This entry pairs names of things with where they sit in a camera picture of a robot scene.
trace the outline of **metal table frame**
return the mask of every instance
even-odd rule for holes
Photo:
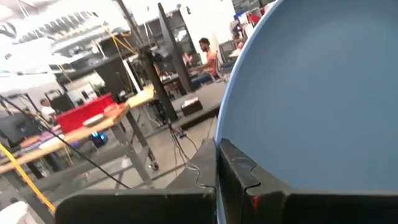
[[[145,160],[146,157],[148,157],[152,165],[157,165],[156,159],[130,111],[127,112],[126,118],[129,121],[134,131],[134,134],[137,136],[142,146],[141,153],[138,154],[133,148],[128,137],[126,136],[126,133],[122,130],[119,122],[118,124],[111,127],[112,132],[116,136],[116,139],[119,141],[119,146],[114,149],[99,153],[92,160],[98,165],[103,165],[123,155],[127,155],[131,163],[133,164],[132,166],[137,169],[137,172],[140,175],[141,179],[144,181],[144,183],[148,187],[153,188],[152,179],[150,178],[149,173],[146,170]],[[76,166],[61,170],[60,172],[53,173],[47,178],[36,180],[35,185],[41,191],[50,190],[60,185],[62,182],[65,182],[68,179],[72,179],[80,174],[88,172],[93,168],[95,168],[93,165],[91,165],[87,161],[84,161],[80,164],[77,164]],[[19,195],[29,204],[29,206],[38,214],[38,216],[43,219],[46,224],[54,223],[54,217],[48,210],[47,206],[45,206],[36,197],[36,195],[28,186],[26,186],[22,177],[20,177],[14,169],[4,173],[3,175],[9,181],[9,183],[19,192]]]

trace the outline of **red toolbox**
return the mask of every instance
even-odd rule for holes
[[[112,94],[108,93],[89,103],[79,106],[75,109],[67,111],[56,117],[58,124],[64,133],[76,130],[83,126],[83,122],[104,113],[104,109],[109,105],[115,104]]]

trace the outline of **orange shirt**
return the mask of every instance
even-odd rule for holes
[[[210,75],[217,76],[217,71],[216,71],[216,69],[217,69],[216,68],[217,53],[214,52],[214,51],[209,50],[207,52],[207,56],[206,57],[207,57],[207,61],[209,61],[211,59],[214,60],[214,62],[206,70],[208,71],[208,73]]]

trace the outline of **monitor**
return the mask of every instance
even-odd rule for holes
[[[0,119],[0,132],[8,139],[12,147],[29,136],[40,134],[41,131],[31,119],[22,113],[16,113]]]
[[[192,64],[198,65],[198,64],[200,64],[200,63],[201,63],[200,54],[197,53],[197,54],[192,55]]]

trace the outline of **black box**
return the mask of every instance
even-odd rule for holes
[[[184,116],[191,115],[202,109],[203,107],[198,97],[186,100],[183,104],[181,104],[181,111],[184,114]]]

